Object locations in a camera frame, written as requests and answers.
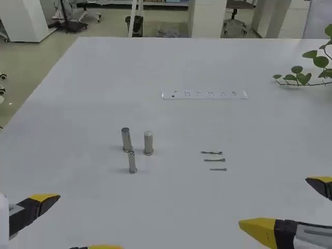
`chair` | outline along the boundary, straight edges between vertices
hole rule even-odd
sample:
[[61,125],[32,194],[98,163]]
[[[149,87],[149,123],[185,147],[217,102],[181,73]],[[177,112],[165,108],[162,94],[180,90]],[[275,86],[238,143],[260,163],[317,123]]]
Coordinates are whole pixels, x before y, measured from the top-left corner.
[[243,36],[247,35],[247,25],[244,22],[235,19],[235,16],[237,15],[239,9],[254,9],[254,2],[255,1],[253,1],[252,3],[248,3],[247,0],[227,0],[226,9],[233,9],[233,13],[230,19],[224,21],[224,36],[229,34],[228,31],[230,29],[230,26],[232,26],[233,29],[240,29]]
[[97,19],[97,22],[101,22],[101,17],[102,14],[100,14],[99,12],[90,12],[89,10],[87,10],[87,4],[96,4],[97,2],[95,0],[91,1],[91,0],[86,0],[85,2],[82,2],[81,5],[83,7],[83,13],[80,15],[80,17],[78,18],[78,21],[81,22],[82,19],[86,16],[90,16],[90,17],[94,17]]

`metal stand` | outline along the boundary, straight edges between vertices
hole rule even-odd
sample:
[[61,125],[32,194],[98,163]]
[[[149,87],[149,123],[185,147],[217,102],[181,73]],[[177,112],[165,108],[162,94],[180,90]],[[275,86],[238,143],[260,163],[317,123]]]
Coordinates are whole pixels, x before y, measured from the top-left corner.
[[[139,11],[138,11],[137,15],[142,17],[144,15],[143,0],[138,0],[138,1],[139,1]],[[137,0],[133,0],[133,3],[131,5],[130,24],[129,24],[129,30],[128,30],[129,38],[133,37],[136,5],[137,5]]]

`caster wheel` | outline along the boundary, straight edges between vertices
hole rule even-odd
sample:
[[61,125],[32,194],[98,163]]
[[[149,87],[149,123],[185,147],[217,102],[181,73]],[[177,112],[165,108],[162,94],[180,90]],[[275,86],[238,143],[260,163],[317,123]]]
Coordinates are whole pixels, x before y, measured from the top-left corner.
[[1,74],[1,75],[0,75],[0,78],[1,78],[2,80],[7,79],[7,74]]

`white pillar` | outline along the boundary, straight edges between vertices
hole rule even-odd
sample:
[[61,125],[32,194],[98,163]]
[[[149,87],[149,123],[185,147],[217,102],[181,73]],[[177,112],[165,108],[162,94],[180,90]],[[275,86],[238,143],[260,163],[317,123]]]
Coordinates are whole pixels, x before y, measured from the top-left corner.
[[252,27],[262,38],[302,38],[308,9],[305,0],[258,0]]
[[190,0],[189,37],[220,38],[227,0]]
[[325,28],[332,23],[331,13],[331,0],[311,0],[303,37],[306,39],[328,39]]
[[258,0],[256,5],[252,27],[262,37],[267,38],[268,30],[272,24],[272,17],[276,10],[277,3],[284,0]]
[[0,17],[12,42],[37,43],[50,34],[39,0],[0,0]]

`green leaf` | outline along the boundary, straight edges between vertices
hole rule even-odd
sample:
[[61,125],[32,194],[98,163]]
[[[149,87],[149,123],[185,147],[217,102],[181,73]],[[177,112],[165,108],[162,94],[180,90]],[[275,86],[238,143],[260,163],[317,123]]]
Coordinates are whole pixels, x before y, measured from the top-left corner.
[[325,28],[325,34],[327,34],[328,36],[332,37],[332,24],[330,24],[329,26],[327,26]]
[[282,75],[280,75],[280,74],[276,74],[273,76],[274,79],[280,79],[281,77],[282,77]]
[[325,68],[329,64],[329,60],[325,56],[318,56],[313,59],[313,64],[319,68]]
[[311,77],[312,77],[311,73],[306,74],[307,83],[311,80]]
[[299,73],[296,75],[296,78],[298,79],[298,81],[303,85],[305,86],[311,79],[311,74],[307,74],[307,75],[304,75],[302,73]]
[[321,74],[318,76],[318,78],[332,78],[332,69],[328,68],[321,72]]
[[301,67],[301,66],[293,66],[292,67],[292,72],[294,73],[294,74],[299,74],[299,73],[301,73],[303,71],[303,67]]
[[306,85],[308,82],[306,81],[306,76],[302,73],[296,75],[296,78],[302,85]]
[[284,79],[297,81],[296,77],[293,74],[287,74]]
[[329,40],[326,44],[321,45],[321,46],[320,46],[320,49],[325,49],[326,46],[328,46],[328,45],[332,45],[332,40]]
[[302,55],[303,58],[314,59],[317,56],[317,50],[311,50]]

